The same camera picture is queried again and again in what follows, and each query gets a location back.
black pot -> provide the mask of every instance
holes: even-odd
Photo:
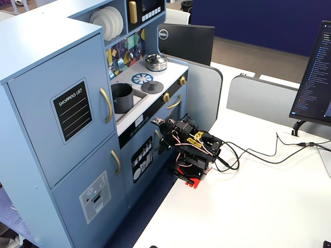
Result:
[[[113,84],[114,110],[117,114],[125,114],[133,108],[133,89],[129,84]]]

chalkboard label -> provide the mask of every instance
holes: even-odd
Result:
[[[84,81],[56,98],[53,103],[65,141],[92,121]]]

dell logo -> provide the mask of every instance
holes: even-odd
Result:
[[[168,38],[168,35],[168,31],[166,31],[165,29],[159,31],[159,38],[161,40],[166,40]]]

colorful backsplash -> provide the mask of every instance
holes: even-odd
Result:
[[[129,51],[134,56],[132,60],[129,58]],[[145,29],[141,29],[127,39],[121,40],[119,43],[106,51],[108,66],[113,66],[114,70],[114,75],[110,76],[110,78],[115,78],[128,67],[132,66],[142,57],[142,54],[145,54]],[[125,64],[122,70],[118,67],[117,64],[117,60],[119,58],[122,58]]]

yellow label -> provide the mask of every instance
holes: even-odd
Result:
[[[200,140],[201,137],[202,137],[202,134],[203,134],[203,132],[199,131],[199,132],[195,135],[195,137],[196,137],[198,140]]]
[[[201,144],[201,143],[196,142],[196,141],[195,141],[194,139],[192,139],[192,138],[188,138],[187,141],[188,141],[189,143],[191,143],[192,145],[195,145],[196,147],[199,147],[199,148],[202,147],[202,144]]]

